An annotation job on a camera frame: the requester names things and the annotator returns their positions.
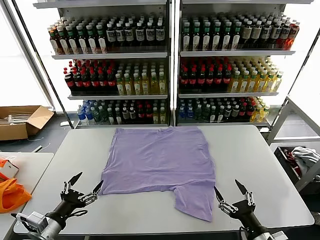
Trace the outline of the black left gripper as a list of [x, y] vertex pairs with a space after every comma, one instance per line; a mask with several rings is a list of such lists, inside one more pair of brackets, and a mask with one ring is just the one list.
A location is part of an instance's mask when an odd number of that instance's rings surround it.
[[98, 199], [98, 193], [103, 185], [103, 180], [101, 180], [96, 187], [86, 195], [71, 189], [81, 175], [82, 172], [74, 175], [69, 181], [65, 181], [63, 183], [63, 190], [60, 194], [61, 202], [53, 211], [48, 212], [45, 215], [45, 217], [56, 221], [61, 228], [66, 227], [66, 220], [70, 217], [75, 209], [84, 208]]

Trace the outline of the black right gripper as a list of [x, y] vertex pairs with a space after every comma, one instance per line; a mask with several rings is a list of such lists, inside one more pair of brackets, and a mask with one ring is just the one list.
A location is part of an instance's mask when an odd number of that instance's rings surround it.
[[253, 198], [253, 192], [248, 191], [247, 188], [237, 179], [235, 179], [235, 183], [245, 200], [241, 200], [230, 205], [224, 200], [219, 190], [214, 187], [218, 207], [228, 216], [239, 220], [249, 235], [262, 235], [267, 233], [268, 229], [259, 222], [254, 214], [256, 203]]

